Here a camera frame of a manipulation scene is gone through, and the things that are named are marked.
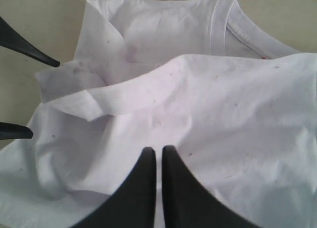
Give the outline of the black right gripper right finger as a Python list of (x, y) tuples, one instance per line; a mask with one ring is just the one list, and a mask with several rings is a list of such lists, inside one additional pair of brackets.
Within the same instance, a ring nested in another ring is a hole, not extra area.
[(254, 228), (211, 195), (174, 146), (162, 150), (162, 201), (167, 228)]

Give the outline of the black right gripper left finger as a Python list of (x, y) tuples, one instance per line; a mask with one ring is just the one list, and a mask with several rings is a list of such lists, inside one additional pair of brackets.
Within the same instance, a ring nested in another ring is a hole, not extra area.
[(144, 148), (120, 187), (75, 228), (152, 228), (156, 209), (156, 155)]

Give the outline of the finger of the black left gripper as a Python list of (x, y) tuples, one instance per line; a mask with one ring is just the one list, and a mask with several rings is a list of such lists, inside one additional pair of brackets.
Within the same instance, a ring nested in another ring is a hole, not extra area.
[(21, 35), (19, 35), (2, 17), (0, 18), (0, 45), (26, 55), (52, 67), (59, 67), (60, 62), (46, 55)]
[(12, 123), (0, 123), (0, 139), (31, 139), (33, 137), (33, 131), (26, 126), (12, 124)]

